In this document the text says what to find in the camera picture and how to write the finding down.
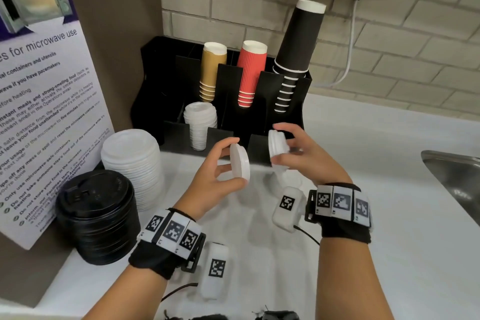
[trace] purple background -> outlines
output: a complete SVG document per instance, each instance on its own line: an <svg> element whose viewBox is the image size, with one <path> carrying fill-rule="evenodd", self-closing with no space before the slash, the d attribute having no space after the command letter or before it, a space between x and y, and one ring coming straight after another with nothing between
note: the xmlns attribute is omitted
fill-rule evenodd
<svg viewBox="0 0 480 320"><path fill-rule="evenodd" d="M78 20L78 15L75 9L74 1L73 0L68 0L68 1L70 3L73 14L63 17L63 24L75 22L76 20ZM19 30L17 33L12 34L8 31L7 27L3 24L3 21L0 18L0 42L11 40L12 38L15 38L18 36L24 36L30 33L33 33L33 32L29 30L27 26L25 26L21 30Z"/></svg>

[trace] power cord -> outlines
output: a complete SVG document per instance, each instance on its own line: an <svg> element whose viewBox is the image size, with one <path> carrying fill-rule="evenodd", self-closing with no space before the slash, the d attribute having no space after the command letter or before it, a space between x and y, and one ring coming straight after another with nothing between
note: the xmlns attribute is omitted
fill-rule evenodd
<svg viewBox="0 0 480 320"><path fill-rule="evenodd" d="M353 0L353 7L352 7L352 19L350 25L350 41L348 43L348 55L346 57L346 67L345 72L343 73L342 77L340 77L337 81L332 82L331 84L325 85L316 85L319 88L331 88L332 86L338 85L342 82L350 71L350 64L352 61L352 50L353 50L353 39L355 38L355 13L357 11L357 3L359 0Z"/></svg>
<svg viewBox="0 0 480 320"><path fill-rule="evenodd" d="M295 229L299 230L300 232L302 232L303 234L308 235L311 240L313 240L315 243L317 243L318 245L320 245L320 242L319 242L318 240L316 240L313 236L311 236L309 233L307 233L306 231L304 231L300 226L294 225L293 227L294 227Z"/></svg>
<svg viewBox="0 0 480 320"><path fill-rule="evenodd" d="M180 286L180 287L176 288L175 290L173 290L172 292L170 292L169 294L163 296L162 302L165 301L166 299L168 299L173 294L179 292L180 290L183 290L184 288L197 287L197 286L198 286L198 282L192 282L192 283L184 284L183 286Z"/></svg>

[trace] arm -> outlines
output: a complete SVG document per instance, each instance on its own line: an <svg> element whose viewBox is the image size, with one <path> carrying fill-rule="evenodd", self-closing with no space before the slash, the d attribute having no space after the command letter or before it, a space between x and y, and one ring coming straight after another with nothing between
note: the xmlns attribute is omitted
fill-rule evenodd
<svg viewBox="0 0 480 320"><path fill-rule="evenodd" d="M225 196L247 185L247 181L239 177L226 181L217 179L221 173L232 169L230 164L218 166L218 160L229 155L230 145L239 140L239 138L230 137L214 145L174 208L197 221L219 204ZM129 265L83 319L153 319L165 293L167 282L152 269L135 268Z"/></svg>
<svg viewBox="0 0 480 320"><path fill-rule="evenodd" d="M296 153L272 157L272 163L296 169L317 185L353 183L350 176L298 125L278 123L295 138ZM393 320L392 312L375 272L367 244L346 238L323 238L317 279L317 320Z"/></svg>

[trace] black cable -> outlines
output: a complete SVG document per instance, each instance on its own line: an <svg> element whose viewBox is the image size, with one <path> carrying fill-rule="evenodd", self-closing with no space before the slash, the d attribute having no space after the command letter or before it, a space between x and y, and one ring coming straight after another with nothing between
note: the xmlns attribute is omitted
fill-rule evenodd
<svg viewBox="0 0 480 320"><path fill-rule="evenodd" d="M313 236L311 236L309 233L307 233L306 231L304 231L301 227L296 226L296 225L294 225L293 227L294 227L295 229L299 230L300 232L308 235L311 240L313 240L315 243L317 243L318 245L320 245L320 242L319 242L318 240L316 240Z"/></svg>
<svg viewBox="0 0 480 320"><path fill-rule="evenodd" d="M170 292L169 294L163 296L162 301L165 301L165 300L168 299L170 296L172 296L174 293L177 293L177 292L179 292L180 290L183 290L184 288L187 288L187 287L197 287L197 286L198 286L198 282L192 282L192 283L184 284L183 286L180 286L180 287L176 288L175 290L173 290L172 292Z"/></svg>

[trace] forearm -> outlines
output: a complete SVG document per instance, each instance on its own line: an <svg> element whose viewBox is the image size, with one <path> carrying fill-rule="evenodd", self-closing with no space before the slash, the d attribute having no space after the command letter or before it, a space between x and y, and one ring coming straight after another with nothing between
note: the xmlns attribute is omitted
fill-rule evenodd
<svg viewBox="0 0 480 320"><path fill-rule="evenodd" d="M151 269L128 266L84 320L151 320L167 287Z"/></svg>
<svg viewBox="0 0 480 320"><path fill-rule="evenodd" d="M393 320L367 244L321 240L316 319Z"/></svg>

